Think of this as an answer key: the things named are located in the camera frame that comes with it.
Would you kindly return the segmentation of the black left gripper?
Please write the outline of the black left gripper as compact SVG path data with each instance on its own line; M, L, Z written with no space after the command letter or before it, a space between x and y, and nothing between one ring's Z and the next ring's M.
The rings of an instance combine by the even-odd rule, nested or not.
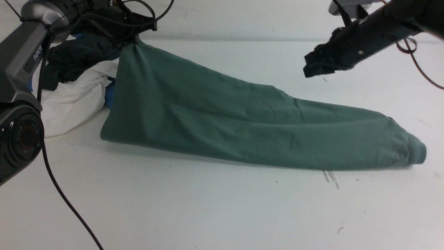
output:
M84 14L75 27L75 37L91 34L111 42L134 42L140 33L157 31L154 10L146 3L151 16L133 12L125 0L86 0Z

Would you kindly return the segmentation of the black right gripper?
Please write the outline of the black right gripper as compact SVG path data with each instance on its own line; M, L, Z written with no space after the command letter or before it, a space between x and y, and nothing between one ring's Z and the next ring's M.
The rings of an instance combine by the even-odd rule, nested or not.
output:
M334 30L327 43L317 45L305 55L303 72L306 78L350 70L361 61L420 31L412 20L394 16L394 1L373 13L357 4L358 18L354 21L339 1L333 3L344 21L344 27Z

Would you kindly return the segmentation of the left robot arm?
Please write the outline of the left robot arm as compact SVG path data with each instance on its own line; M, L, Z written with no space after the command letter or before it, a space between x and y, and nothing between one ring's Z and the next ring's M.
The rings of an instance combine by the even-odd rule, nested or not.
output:
M29 0L18 14L21 24L1 42L0 180L5 184L35 160L42 149L41 89L35 97L28 88L38 65L46 62L52 43L65 41L83 28L106 38L131 41L139 33L157 30L150 16L131 11L125 0Z

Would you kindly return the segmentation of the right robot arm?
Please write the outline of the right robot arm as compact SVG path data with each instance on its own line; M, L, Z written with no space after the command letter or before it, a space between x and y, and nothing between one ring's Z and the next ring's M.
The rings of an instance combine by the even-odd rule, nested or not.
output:
M305 55L306 78L352 69L356 64L411 35L443 38L442 0L390 0L372 13L373 0L333 0L329 13L340 15L344 27L325 44Z

